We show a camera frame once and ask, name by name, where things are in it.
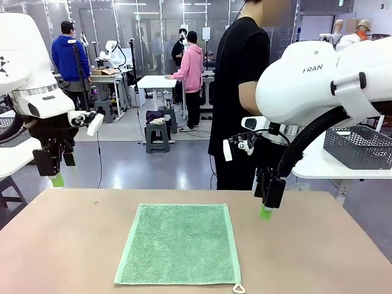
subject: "step stool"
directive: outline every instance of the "step stool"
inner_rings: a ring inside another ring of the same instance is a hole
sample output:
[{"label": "step stool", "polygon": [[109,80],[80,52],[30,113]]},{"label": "step stool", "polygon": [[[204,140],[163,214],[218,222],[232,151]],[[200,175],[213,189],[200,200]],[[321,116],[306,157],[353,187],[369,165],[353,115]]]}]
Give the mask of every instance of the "step stool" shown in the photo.
[{"label": "step stool", "polygon": [[177,134],[177,119],[174,107],[170,107],[170,109],[167,109],[164,106],[160,106],[158,110],[161,111],[164,115],[170,115],[170,131],[172,134]]},{"label": "step stool", "polygon": [[[151,133],[154,131],[156,131],[157,133],[160,132],[162,143],[152,142]],[[155,124],[146,125],[146,152],[150,154],[153,151],[164,152],[164,153],[170,151],[170,141],[167,135],[166,123],[161,125],[155,125]]]},{"label": "step stool", "polygon": [[[14,190],[19,195],[19,197],[5,197],[5,196],[3,196],[2,193],[6,189],[8,189],[9,187],[13,187]],[[2,205],[5,208],[8,208],[7,202],[20,202],[24,205],[27,205],[26,199],[24,198],[22,192],[20,192],[17,184],[13,181],[11,176],[8,176],[8,177],[0,180],[0,203],[2,203]]]},{"label": "step stool", "polygon": [[105,115],[108,124],[111,124],[116,119],[110,99],[94,101],[94,110],[96,113]]}]

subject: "green towel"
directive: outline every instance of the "green towel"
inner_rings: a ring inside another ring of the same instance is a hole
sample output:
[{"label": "green towel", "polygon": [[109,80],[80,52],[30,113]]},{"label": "green towel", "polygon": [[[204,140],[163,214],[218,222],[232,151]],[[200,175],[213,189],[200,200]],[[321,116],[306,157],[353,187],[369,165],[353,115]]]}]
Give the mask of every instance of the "green towel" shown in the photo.
[{"label": "green towel", "polygon": [[116,285],[240,283],[227,205],[139,205]]}]

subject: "pink hood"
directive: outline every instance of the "pink hood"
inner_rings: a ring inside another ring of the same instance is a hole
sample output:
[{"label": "pink hood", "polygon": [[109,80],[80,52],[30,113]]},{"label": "pink hood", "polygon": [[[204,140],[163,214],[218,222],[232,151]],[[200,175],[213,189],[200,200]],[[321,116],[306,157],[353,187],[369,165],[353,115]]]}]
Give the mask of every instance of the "pink hood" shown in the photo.
[{"label": "pink hood", "polygon": [[186,93],[194,93],[202,88],[203,58],[202,49],[196,45],[191,45],[185,51],[181,68],[173,74],[177,80],[184,81]]}]

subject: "black plastic basket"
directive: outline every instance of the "black plastic basket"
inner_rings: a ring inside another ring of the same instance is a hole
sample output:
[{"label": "black plastic basket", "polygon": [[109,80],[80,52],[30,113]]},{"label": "black plastic basket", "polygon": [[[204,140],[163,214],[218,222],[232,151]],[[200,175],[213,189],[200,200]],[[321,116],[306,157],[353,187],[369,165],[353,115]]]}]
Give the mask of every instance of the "black plastic basket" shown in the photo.
[{"label": "black plastic basket", "polygon": [[369,127],[328,129],[324,149],[352,170],[390,170],[392,139]]}]

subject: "shoe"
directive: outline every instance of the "shoe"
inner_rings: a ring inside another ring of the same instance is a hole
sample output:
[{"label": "shoe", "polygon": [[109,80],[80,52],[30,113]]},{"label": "shoe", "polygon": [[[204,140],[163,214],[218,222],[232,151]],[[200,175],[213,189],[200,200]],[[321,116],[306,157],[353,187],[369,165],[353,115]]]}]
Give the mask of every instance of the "shoe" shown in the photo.
[{"label": "shoe", "polygon": [[182,128],[180,128],[180,132],[182,132],[182,133],[186,133],[186,132],[190,132],[190,131],[192,131],[193,129],[190,129],[188,126],[184,126],[184,127],[182,127]]}]

